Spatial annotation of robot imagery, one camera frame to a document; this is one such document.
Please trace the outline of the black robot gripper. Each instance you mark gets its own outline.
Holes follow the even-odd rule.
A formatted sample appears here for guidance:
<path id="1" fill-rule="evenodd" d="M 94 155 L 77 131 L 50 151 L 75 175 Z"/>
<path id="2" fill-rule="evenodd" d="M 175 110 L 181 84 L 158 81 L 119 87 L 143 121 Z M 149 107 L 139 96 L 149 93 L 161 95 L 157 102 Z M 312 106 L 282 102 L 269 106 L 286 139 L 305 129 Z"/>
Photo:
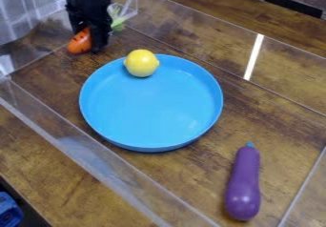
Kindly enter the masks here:
<path id="1" fill-rule="evenodd" d="M 66 9 L 73 32 L 79 33 L 90 26 L 93 52 L 109 44 L 113 18 L 107 12 L 111 0 L 67 0 Z"/>

